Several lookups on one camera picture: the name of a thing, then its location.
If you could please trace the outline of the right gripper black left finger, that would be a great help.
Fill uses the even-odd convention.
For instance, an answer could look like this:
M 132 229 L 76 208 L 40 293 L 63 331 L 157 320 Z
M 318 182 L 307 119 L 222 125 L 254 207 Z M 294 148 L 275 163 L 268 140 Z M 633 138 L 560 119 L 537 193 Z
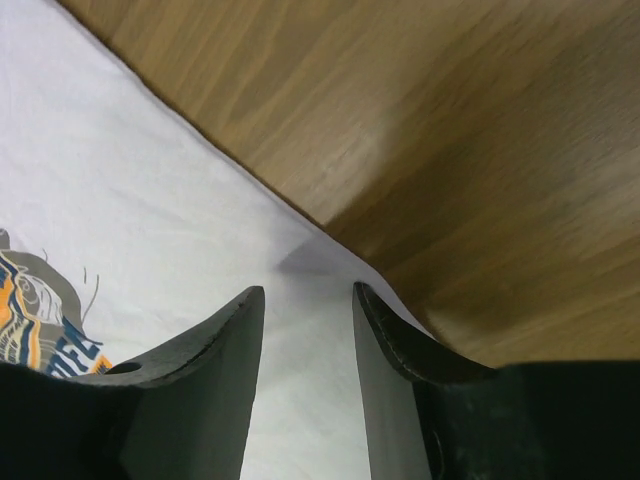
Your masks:
M 236 479 L 256 395 L 265 292 L 102 375 L 1 367 L 5 479 Z

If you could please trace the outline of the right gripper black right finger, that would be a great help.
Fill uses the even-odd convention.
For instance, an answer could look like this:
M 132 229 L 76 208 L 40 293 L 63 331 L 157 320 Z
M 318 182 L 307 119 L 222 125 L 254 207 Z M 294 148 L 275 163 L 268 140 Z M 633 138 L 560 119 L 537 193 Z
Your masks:
M 353 287 L 357 368 L 375 479 L 635 479 L 639 365 L 490 368 Z

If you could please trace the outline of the white printed tank top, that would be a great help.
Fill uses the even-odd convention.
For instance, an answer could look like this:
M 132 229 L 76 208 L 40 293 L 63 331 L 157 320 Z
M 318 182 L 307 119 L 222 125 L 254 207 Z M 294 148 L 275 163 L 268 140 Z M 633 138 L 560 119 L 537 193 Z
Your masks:
M 157 100 L 51 1 L 1 5 L 1 367 L 102 375 L 265 292 L 236 479 L 375 479 L 353 287 L 364 261 Z

